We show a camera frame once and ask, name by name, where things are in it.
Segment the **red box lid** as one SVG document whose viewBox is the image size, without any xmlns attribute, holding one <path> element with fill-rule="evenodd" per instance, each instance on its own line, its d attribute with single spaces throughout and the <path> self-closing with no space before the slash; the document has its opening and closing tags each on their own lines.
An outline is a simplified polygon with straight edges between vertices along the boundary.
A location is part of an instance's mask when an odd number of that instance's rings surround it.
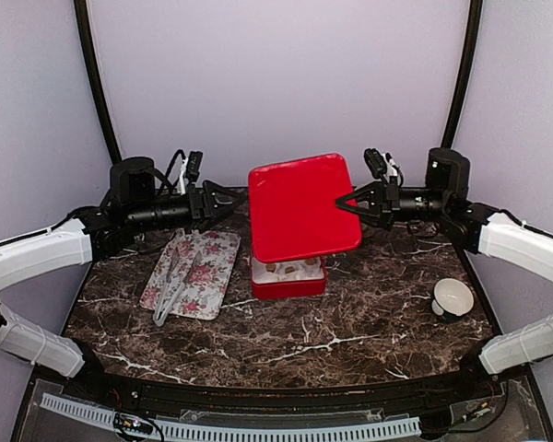
<svg viewBox="0 0 553 442">
<path fill-rule="evenodd" d="M 253 253 L 285 262 L 355 249 L 359 219 L 335 200 L 352 192 L 347 162 L 336 153 L 262 166 L 248 175 Z"/>
</svg>

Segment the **red box with paper cups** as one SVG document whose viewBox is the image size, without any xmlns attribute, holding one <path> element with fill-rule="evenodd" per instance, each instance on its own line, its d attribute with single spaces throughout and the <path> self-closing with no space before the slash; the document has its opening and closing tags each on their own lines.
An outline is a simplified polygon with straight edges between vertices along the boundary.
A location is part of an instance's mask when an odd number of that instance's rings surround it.
<svg viewBox="0 0 553 442">
<path fill-rule="evenodd" d="M 307 259 L 315 259 L 315 265 L 308 266 Z M 306 258 L 276 264 L 271 273 L 265 269 L 266 262 L 251 257 L 251 279 L 253 296 L 261 300 L 284 299 L 294 297 L 312 297 L 322 295 L 327 282 L 327 271 L 323 258 Z M 285 273 L 285 267 L 292 265 L 295 271 Z"/>
</svg>

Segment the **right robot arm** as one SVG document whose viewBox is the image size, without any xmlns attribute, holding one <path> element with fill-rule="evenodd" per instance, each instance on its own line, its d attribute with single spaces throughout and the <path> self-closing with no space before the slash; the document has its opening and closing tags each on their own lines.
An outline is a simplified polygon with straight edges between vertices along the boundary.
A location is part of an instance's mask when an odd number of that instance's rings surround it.
<svg viewBox="0 0 553 442">
<path fill-rule="evenodd" d="M 428 153 L 425 184 L 406 187 L 388 154 L 364 152 L 373 182 L 335 201 L 370 227 L 390 229 L 396 222 L 427 221 L 455 247 L 512 263 L 553 283 L 553 234 L 528 225 L 506 209 L 468 200 L 470 162 L 447 148 Z M 460 362 L 452 391 L 474 398 L 488 376 L 553 357 L 553 313 L 521 329 L 477 345 Z"/>
</svg>

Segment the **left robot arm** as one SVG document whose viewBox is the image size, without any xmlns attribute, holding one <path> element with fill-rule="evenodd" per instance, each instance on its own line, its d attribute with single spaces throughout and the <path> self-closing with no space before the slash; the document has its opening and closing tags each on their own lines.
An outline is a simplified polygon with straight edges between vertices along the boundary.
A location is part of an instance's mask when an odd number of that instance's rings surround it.
<svg viewBox="0 0 553 442">
<path fill-rule="evenodd" d="M 82 206 L 62 221 L 0 240 L 0 292 L 52 271 L 98 262 L 149 231 L 182 228 L 204 232 L 244 202 L 239 192 L 213 181 L 198 184 L 202 153 L 178 153 L 176 181 L 149 157 L 129 157 L 110 169 L 110 188 L 98 205 Z M 92 401 L 105 401 L 111 380 L 89 347 L 27 320 L 0 302 L 0 351 L 75 378 Z"/>
</svg>

